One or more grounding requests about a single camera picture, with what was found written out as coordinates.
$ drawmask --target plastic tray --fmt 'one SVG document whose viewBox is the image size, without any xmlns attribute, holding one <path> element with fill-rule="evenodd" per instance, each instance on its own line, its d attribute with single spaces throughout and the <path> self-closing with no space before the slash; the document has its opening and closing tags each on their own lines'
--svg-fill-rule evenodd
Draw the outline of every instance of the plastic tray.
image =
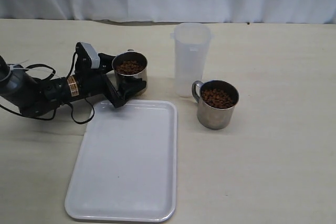
<svg viewBox="0 0 336 224">
<path fill-rule="evenodd" d="M 177 110 L 165 101 L 97 103 L 65 209 L 79 220 L 169 219 L 176 204 Z"/>
</svg>

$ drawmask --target brown pellet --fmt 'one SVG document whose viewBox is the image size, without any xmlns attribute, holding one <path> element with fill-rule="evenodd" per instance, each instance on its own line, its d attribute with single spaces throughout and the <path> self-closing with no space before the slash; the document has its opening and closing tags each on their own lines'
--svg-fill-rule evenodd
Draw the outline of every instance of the brown pellet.
<svg viewBox="0 0 336 224">
<path fill-rule="evenodd" d="M 234 105 L 234 100 L 221 89 L 204 90 L 201 97 L 206 104 L 217 109 L 228 109 Z"/>
<path fill-rule="evenodd" d="M 120 74 L 137 74 L 140 73 L 145 67 L 139 64 L 136 60 L 126 60 L 115 69 Z"/>
</svg>

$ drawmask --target stainless steel mug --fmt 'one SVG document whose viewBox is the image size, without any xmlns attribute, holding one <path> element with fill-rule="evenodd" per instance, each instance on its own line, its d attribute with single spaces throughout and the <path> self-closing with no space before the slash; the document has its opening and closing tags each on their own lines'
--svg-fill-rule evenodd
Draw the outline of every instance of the stainless steel mug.
<svg viewBox="0 0 336 224">
<path fill-rule="evenodd" d="M 196 87 L 200 88 L 200 95 L 197 94 Z M 227 109 L 217 109 L 208 105 L 202 99 L 202 93 L 205 90 L 213 89 L 219 89 L 226 92 L 230 98 L 233 99 L 233 106 Z M 206 83 L 195 81 L 192 85 L 192 94 L 198 103 L 197 118 L 205 127 L 213 130 L 219 130 L 225 128 L 230 123 L 233 110 L 239 100 L 239 93 L 237 89 L 230 83 L 219 80 L 208 81 Z"/>
<path fill-rule="evenodd" d="M 122 74 L 116 71 L 117 66 L 123 64 L 123 62 L 126 60 L 136 60 L 139 64 L 145 66 L 145 68 L 141 72 L 136 73 L 136 74 Z M 142 80 L 147 82 L 147 85 L 146 85 L 146 88 L 144 88 L 139 93 L 137 93 L 137 95 L 143 94 L 148 87 L 147 64 L 148 63 L 147 63 L 146 57 L 143 54 L 139 52 L 135 52 L 132 49 L 128 50 L 127 52 L 117 55 L 112 61 L 112 67 L 114 69 L 114 75 L 116 76 L 117 87 L 122 82 L 132 81 L 132 79 L 134 80 L 134 78 L 136 79 L 142 78 Z"/>
</svg>

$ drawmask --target mug handle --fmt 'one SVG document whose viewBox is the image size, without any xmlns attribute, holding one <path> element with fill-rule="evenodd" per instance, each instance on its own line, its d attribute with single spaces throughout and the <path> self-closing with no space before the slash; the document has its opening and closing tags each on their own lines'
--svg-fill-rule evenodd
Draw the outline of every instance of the mug handle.
<svg viewBox="0 0 336 224">
<path fill-rule="evenodd" d="M 199 87 L 199 88 L 201 88 L 202 85 L 203 85 L 203 82 L 201 82 L 201 81 L 194 81 L 193 86 L 191 88 L 191 92 L 192 92 L 193 97 L 195 98 L 195 100 L 196 100 L 197 103 L 200 101 L 200 96 L 196 92 L 196 86 Z"/>
</svg>

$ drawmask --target table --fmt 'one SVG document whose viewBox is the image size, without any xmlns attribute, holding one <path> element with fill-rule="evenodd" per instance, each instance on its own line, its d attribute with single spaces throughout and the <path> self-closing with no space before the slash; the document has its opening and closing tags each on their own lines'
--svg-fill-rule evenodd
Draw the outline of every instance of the table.
<svg viewBox="0 0 336 224">
<path fill-rule="evenodd" d="M 78 41 L 148 58 L 140 98 L 173 102 L 179 112 L 177 207 L 168 223 L 334 223 L 336 26 L 208 26 L 204 80 L 226 80 L 240 93 L 221 131 L 200 125 L 194 100 L 174 94 L 174 25 L 3 19 L 0 54 L 9 63 L 48 64 L 60 76 Z M 85 103 L 76 107 L 79 120 L 88 116 Z M 39 122 L 0 110 L 1 223 L 74 223 L 64 199 L 86 126 L 69 112 Z"/>
</svg>

